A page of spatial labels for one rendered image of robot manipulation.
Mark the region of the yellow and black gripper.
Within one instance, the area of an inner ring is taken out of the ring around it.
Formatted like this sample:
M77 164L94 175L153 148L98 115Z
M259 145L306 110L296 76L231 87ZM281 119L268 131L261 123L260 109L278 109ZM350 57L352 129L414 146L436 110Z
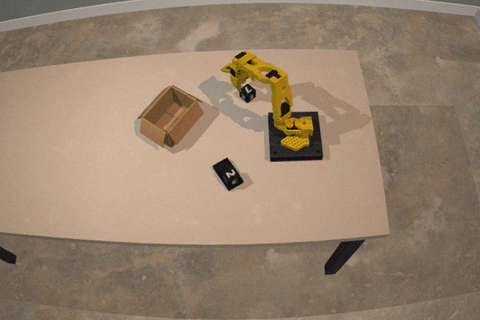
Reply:
M220 69L223 72L229 73L230 72L230 65L232 63L227 64L225 67ZM241 92L241 84L244 84L247 80L247 78L250 78L251 80L255 80L255 77L250 75L249 73L245 72L243 75L241 75L238 79L235 79L231 74L230 74L230 80L231 83L236 87L236 89Z

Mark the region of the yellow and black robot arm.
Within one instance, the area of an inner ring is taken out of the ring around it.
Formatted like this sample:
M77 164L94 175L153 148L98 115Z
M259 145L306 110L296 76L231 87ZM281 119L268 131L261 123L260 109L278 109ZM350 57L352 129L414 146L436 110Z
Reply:
M251 65L253 65L253 67ZM260 73L263 71L269 73L264 76ZM281 145L294 151L309 146L308 137L312 131L311 118L288 118L292 113L291 107L293 106L293 98L286 72L270 63L258 59L256 55L248 51L241 52L232 59L232 64L229 66L229 72L235 79L238 79L241 75L247 72L254 76L255 79L259 80L259 82L264 84L270 83L272 89L271 104L274 126L288 135L281 140ZM283 99L285 102L282 103ZM292 134L295 135L291 136Z

